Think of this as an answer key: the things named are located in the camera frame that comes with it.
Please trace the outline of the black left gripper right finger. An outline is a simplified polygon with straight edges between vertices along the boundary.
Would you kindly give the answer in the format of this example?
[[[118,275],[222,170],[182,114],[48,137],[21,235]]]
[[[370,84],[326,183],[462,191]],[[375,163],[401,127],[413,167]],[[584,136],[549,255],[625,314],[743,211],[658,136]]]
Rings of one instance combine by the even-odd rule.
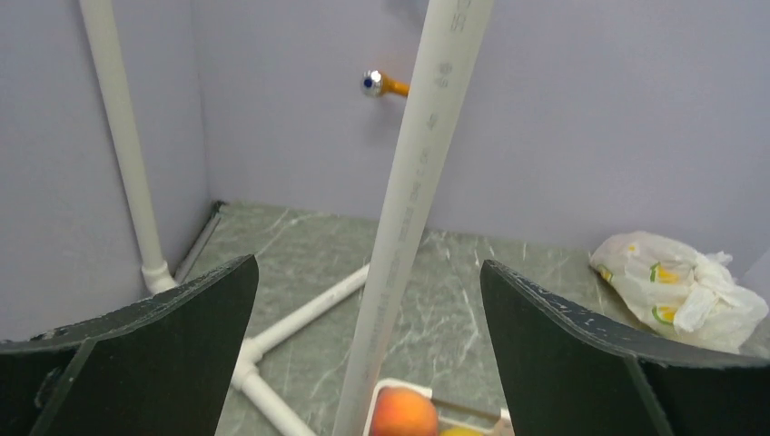
[[[616,322],[496,261],[480,289],[518,435],[766,435],[767,359]]]

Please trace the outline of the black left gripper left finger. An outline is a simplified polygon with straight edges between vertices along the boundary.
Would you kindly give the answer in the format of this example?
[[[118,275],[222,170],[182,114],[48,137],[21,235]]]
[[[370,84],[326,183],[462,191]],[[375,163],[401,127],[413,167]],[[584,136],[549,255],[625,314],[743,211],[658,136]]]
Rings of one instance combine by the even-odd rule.
[[[212,435],[259,267],[235,258],[105,315],[1,344],[4,435]]]

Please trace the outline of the white plastic bag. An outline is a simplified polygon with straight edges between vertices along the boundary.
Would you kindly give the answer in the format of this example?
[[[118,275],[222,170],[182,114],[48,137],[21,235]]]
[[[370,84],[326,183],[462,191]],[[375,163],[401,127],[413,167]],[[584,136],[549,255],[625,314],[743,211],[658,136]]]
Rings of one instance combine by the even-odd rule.
[[[654,233],[616,234],[589,263],[643,324],[673,341],[738,353],[769,313],[757,293],[739,285],[728,253],[701,253]]]

